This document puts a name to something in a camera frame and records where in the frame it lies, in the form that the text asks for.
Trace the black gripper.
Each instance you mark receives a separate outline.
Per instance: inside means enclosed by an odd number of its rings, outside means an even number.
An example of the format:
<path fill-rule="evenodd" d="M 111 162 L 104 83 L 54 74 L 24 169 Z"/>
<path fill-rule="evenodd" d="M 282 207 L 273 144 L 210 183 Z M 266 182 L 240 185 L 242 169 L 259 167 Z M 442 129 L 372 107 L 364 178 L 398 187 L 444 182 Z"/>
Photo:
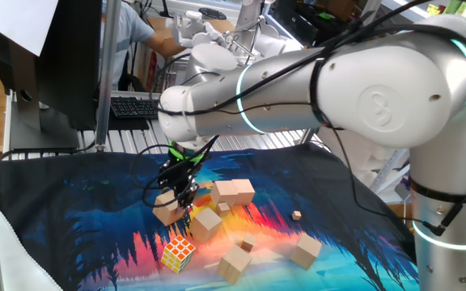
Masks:
<path fill-rule="evenodd" d="M 159 176 L 156 180 L 159 189 L 184 188 L 177 197 L 180 207 L 193 205 L 198 184 L 190 183 L 190 176 L 196 165 L 196 162 L 169 160 L 159 168 Z"/>

